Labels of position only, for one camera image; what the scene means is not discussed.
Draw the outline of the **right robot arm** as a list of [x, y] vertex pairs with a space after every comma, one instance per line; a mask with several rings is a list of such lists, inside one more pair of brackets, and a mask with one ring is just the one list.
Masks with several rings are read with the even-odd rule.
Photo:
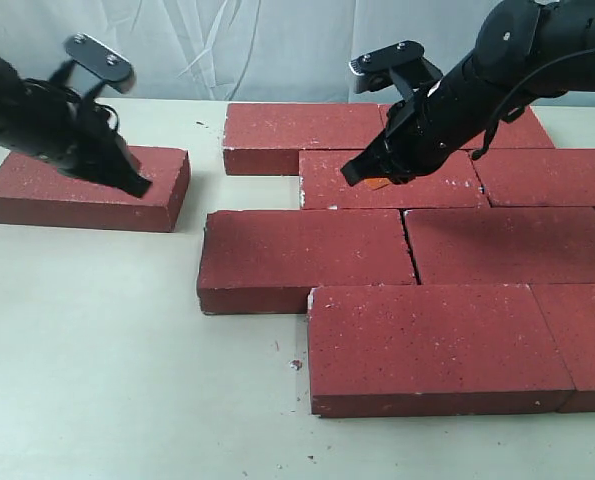
[[595, 1], [502, 1], [474, 47], [442, 73], [412, 40], [353, 59], [358, 93], [395, 86], [399, 102], [384, 129], [341, 168], [355, 186], [387, 179], [406, 184], [439, 170], [477, 136], [485, 155], [500, 123], [512, 123], [537, 99], [595, 92]]

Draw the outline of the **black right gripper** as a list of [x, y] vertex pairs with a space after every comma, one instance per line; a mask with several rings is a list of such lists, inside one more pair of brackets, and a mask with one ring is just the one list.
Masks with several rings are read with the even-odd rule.
[[478, 135], [474, 160], [488, 153], [499, 128], [507, 88], [469, 69], [454, 69], [408, 102], [388, 111], [384, 130], [340, 169], [350, 187], [371, 190], [408, 183], [438, 171], [448, 157]]

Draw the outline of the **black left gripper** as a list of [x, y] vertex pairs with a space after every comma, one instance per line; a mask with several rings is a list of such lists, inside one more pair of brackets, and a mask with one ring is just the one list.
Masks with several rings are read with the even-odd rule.
[[120, 140], [114, 110], [99, 104], [103, 84], [80, 95], [70, 87], [27, 84], [21, 99], [8, 106], [11, 125], [6, 147], [41, 160], [60, 173], [111, 186], [143, 198], [152, 182]]

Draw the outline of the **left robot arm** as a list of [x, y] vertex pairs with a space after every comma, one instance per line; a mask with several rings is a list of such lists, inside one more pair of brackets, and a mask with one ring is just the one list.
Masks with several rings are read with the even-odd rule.
[[97, 101], [107, 87], [124, 94], [132, 64], [84, 34], [64, 42], [68, 60], [47, 79], [22, 78], [0, 57], [0, 146], [60, 174], [141, 198], [151, 182], [119, 132], [116, 110]]

